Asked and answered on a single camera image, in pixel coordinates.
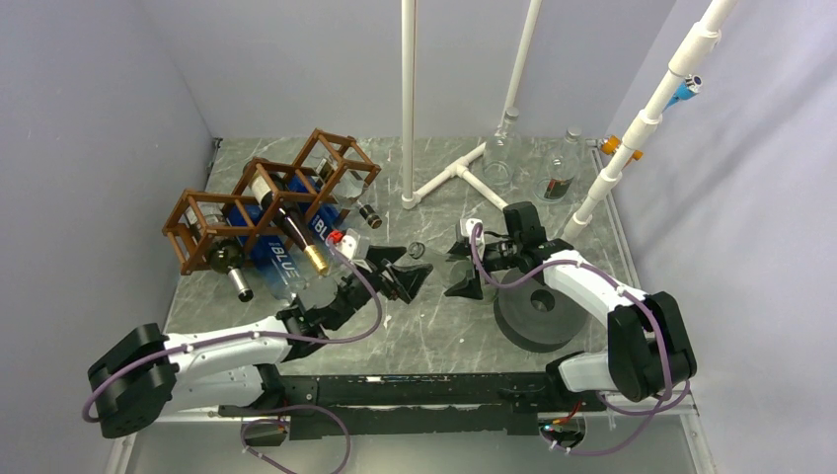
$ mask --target gray wall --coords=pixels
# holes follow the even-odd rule
[[[622,133],[707,1],[680,0],[617,113]],[[834,472],[837,10],[742,1],[616,188],[647,290],[681,305],[719,472]]]
[[[0,44],[0,471],[102,472],[87,367],[165,318],[160,228],[211,139],[131,1],[5,2]]]
[[[401,134],[401,2],[143,0],[216,136]],[[486,134],[528,0],[418,0],[416,135]],[[520,126],[603,133],[674,0],[546,0]]]

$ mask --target marble table surface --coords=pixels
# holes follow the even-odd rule
[[[224,139],[218,152],[206,190],[229,193],[238,181],[242,168],[253,156],[271,161],[290,162],[305,142],[305,137],[276,139]],[[531,185],[544,150],[558,138],[524,139],[515,180],[497,193],[508,202],[534,200]],[[416,188],[426,183],[444,166],[471,151],[480,143],[478,137],[426,138],[415,144]],[[384,224],[371,230],[351,215],[348,226],[371,237],[373,244],[407,246],[421,241],[444,251],[453,242],[453,228],[463,217],[479,217],[487,229],[503,231],[502,214],[478,192],[459,179],[448,181],[411,210],[401,206],[401,138],[358,139],[360,147],[382,171],[368,192],[366,201],[373,204]],[[583,162],[575,187],[575,199],[553,206],[537,203],[542,222],[550,237],[560,235],[564,223],[597,173],[594,152]],[[472,170],[479,170],[478,159]],[[591,224],[572,242],[593,265],[626,283],[632,281],[626,252],[620,242],[615,217],[607,205],[600,204]],[[305,258],[296,254],[305,266]],[[249,303],[241,303],[229,287],[226,276],[201,272],[182,276],[178,284],[167,331],[194,333],[252,323],[274,314],[279,304],[267,291],[258,273],[247,270],[256,294]],[[462,298],[442,296],[441,281],[431,276],[413,303],[384,302],[386,326],[371,337],[349,345],[329,346],[306,358],[283,363],[285,374],[380,374],[380,373],[451,373],[540,371],[559,356],[579,350],[599,350],[605,346],[604,328],[592,318],[565,347],[549,354],[532,354],[509,342],[495,323],[492,307]],[[367,304],[343,327],[330,336],[348,337],[361,333],[374,322],[373,304]]]

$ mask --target bottle cap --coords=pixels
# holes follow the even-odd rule
[[[517,109],[517,107],[509,107],[505,110],[504,116],[507,119],[517,120],[517,117],[520,116],[520,111]]]

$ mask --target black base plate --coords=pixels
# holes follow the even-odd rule
[[[521,277],[520,271],[512,270],[502,282]],[[535,279],[515,289],[502,289],[495,301],[495,320],[502,333],[530,353],[550,353],[566,346],[587,319],[589,314],[578,303]]]

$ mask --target wine rack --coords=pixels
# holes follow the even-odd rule
[[[337,162],[334,173],[323,183],[319,190],[309,181],[309,177],[316,177],[317,173],[314,168],[307,166],[310,164],[307,162],[309,155],[318,143],[322,144]],[[360,159],[346,158],[345,154],[349,150],[354,150]],[[245,255],[249,255],[260,235],[283,235],[281,229],[271,222],[283,202],[310,203],[304,215],[305,222],[310,222],[321,205],[325,203],[337,203],[337,200],[332,196],[332,191],[346,172],[364,173],[365,178],[363,181],[368,186],[372,184],[380,171],[381,167],[372,163],[372,160],[357,145],[357,141],[353,137],[336,135],[316,128],[308,137],[305,145],[291,164],[273,163],[259,157],[253,158],[244,169],[241,179],[228,195],[185,190],[163,226],[163,235],[169,239],[169,242],[171,242],[174,248],[175,255],[180,262],[181,275],[191,275],[193,272],[209,270],[209,264],[206,262],[204,254],[215,238],[221,236],[246,236],[244,250]],[[244,191],[247,189],[248,183],[257,173],[265,179],[276,198],[265,209],[262,218],[258,222],[253,222],[244,206],[247,204],[258,205],[259,203],[255,197],[245,196]],[[276,173],[281,176],[285,184],[289,184],[294,177],[299,178],[306,192],[280,191],[269,178],[270,173]],[[237,207],[246,225],[207,225],[205,217],[200,210],[200,204],[202,202],[212,202],[220,205],[225,217],[229,216],[229,212],[233,206]],[[201,231],[199,237],[193,235],[186,224],[184,214],[188,209],[194,212],[197,221],[200,223]],[[342,222],[348,213],[349,209],[344,209],[336,223]],[[283,243],[288,249],[293,245],[293,242],[289,239],[285,239]]]

